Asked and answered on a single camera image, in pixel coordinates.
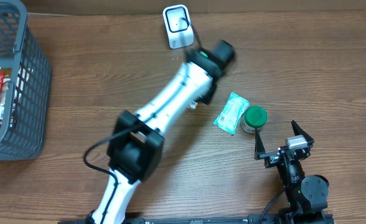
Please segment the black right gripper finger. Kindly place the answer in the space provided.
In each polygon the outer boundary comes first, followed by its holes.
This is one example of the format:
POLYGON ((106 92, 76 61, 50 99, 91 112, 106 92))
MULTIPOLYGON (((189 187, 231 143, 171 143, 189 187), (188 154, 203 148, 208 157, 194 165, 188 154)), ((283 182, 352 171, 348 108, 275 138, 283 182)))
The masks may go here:
POLYGON ((292 120, 291 121, 291 126, 293 128, 293 131, 294 131, 294 135, 295 136, 299 136, 299 135, 302 135, 305 140, 308 142, 308 143, 313 143, 314 142, 314 139, 312 137, 310 137, 310 135, 308 135, 307 132, 305 132, 298 124, 297 122, 295 122, 295 120, 292 120))
POLYGON ((260 160, 264 158, 264 154, 266 153, 263 142, 261 140, 260 132, 258 129, 255 129, 255 153, 254 159, 260 160))

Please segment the green lid jar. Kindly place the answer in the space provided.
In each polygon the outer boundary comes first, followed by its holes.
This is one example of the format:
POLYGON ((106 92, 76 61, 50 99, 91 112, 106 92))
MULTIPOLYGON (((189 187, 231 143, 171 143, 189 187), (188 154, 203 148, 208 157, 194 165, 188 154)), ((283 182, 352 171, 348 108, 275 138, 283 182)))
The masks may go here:
POLYGON ((249 107, 241 117, 240 126, 246 133, 254 133, 255 129, 261 129, 267 122, 268 115, 261 106, 249 107))

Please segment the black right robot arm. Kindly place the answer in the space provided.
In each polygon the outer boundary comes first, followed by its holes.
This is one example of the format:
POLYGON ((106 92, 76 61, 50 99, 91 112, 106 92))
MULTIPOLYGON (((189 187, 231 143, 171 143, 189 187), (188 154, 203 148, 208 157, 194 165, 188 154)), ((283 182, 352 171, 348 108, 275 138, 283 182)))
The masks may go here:
POLYGON ((311 153, 314 139, 292 120, 294 136, 286 138, 285 145, 274 152, 266 152, 259 130, 255 130, 256 160, 263 160, 266 168, 276 167, 283 189, 262 211, 259 223, 333 224, 332 215, 326 215, 329 181, 322 175, 306 176, 301 161, 311 153), (266 212, 280 195, 285 194, 289 206, 267 218, 266 212))

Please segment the orange small carton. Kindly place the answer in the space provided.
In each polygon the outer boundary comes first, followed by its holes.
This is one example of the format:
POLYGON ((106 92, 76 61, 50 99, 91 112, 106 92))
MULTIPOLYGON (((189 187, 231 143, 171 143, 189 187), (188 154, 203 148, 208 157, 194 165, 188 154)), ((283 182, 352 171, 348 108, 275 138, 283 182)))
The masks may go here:
POLYGON ((195 110, 197 105, 198 105, 198 102, 191 101, 190 104, 188 105, 188 109, 195 110))

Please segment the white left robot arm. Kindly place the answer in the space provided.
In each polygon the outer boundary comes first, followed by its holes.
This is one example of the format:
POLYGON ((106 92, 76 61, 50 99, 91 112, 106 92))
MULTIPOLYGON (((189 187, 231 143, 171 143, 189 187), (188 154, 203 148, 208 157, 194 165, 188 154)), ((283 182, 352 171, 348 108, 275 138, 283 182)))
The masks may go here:
POLYGON ((84 160, 91 169, 109 176, 98 208, 84 223, 123 223, 129 201, 137 186, 147 180, 159 164, 168 129, 192 103, 209 104, 218 80, 235 58, 235 49, 220 41, 213 50, 185 50, 185 62, 174 78, 148 104, 135 113, 120 114, 113 134, 89 148, 108 146, 108 168, 84 160))

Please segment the teal snack packet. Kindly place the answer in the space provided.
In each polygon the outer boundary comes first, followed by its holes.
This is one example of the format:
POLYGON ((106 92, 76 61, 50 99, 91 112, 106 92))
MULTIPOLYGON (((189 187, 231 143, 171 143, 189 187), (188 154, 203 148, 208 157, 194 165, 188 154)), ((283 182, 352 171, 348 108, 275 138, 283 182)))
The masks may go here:
POLYGON ((223 110, 217 116, 213 125, 217 125, 221 130, 234 135, 240 122, 241 116, 250 106, 250 102, 235 92, 231 92, 223 110))

